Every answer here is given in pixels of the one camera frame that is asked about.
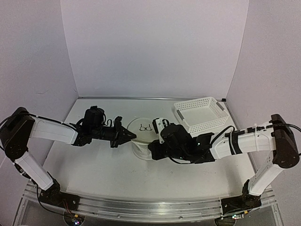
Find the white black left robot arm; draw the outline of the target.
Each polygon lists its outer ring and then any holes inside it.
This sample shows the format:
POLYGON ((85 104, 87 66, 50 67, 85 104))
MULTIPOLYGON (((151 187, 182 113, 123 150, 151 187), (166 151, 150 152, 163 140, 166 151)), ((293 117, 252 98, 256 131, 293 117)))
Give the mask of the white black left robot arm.
POLYGON ((17 108, 0 123, 1 150, 22 176, 45 191, 45 198, 54 206, 63 202, 63 195, 57 191, 58 183, 42 167, 38 152, 31 148, 54 142, 83 147, 93 140, 108 141, 111 148, 117 148, 135 138, 136 134, 122 125, 121 116, 107 119, 105 111, 97 106, 88 108, 76 123, 38 116, 24 107, 17 108))

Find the white mesh laundry bag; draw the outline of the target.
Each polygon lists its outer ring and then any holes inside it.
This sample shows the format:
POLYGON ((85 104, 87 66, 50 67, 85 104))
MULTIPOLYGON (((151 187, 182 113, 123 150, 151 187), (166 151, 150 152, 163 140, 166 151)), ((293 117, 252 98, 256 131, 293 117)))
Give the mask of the white mesh laundry bag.
POLYGON ((133 119, 127 126, 127 130, 136 134, 136 138, 132 139, 132 150, 136 157, 150 161, 152 160, 151 151, 148 145, 158 139, 152 120, 149 118, 133 119))

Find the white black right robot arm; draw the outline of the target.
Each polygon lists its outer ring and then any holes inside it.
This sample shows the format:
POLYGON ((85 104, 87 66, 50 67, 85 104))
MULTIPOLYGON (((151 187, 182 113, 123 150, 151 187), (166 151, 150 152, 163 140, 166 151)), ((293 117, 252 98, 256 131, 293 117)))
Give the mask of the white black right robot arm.
POLYGON ((154 122, 157 140, 148 144, 153 160, 169 158, 177 164, 203 164, 240 154, 265 152, 266 161, 247 181, 246 191, 237 197, 237 205, 246 209, 254 203, 265 188, 285 169, 300 161, 292 129, 299 127, 287 124, 279 114, 269 122, 254 125, 244 130, 227 126, 218 134, 205 133, 193 137, 183 125, 157 119, 154 122))

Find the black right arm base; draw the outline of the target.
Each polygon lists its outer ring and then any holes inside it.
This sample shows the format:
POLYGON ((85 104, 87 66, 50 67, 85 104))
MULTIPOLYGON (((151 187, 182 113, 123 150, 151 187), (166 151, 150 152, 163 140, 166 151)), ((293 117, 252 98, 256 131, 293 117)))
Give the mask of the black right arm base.
POLYGON ((221 199, 222 215, 242 213, 245 210, 252 210, 261 207, 261 196, 249 194, 249 179, 244 183, 242 194, 239 196, 221 199))

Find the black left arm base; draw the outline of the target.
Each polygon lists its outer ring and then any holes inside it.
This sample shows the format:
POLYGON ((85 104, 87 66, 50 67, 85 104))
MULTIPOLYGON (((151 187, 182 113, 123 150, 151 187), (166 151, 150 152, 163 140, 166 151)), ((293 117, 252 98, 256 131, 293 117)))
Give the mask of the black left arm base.
POLYGON ((47 190, 41 189, 38 192, 38 200, 51 206, 65 208, 66 210, 77 210, 79 207, 80 197, 75 194, 61 191, 60 185, 52 176, 53 184, 47 190))

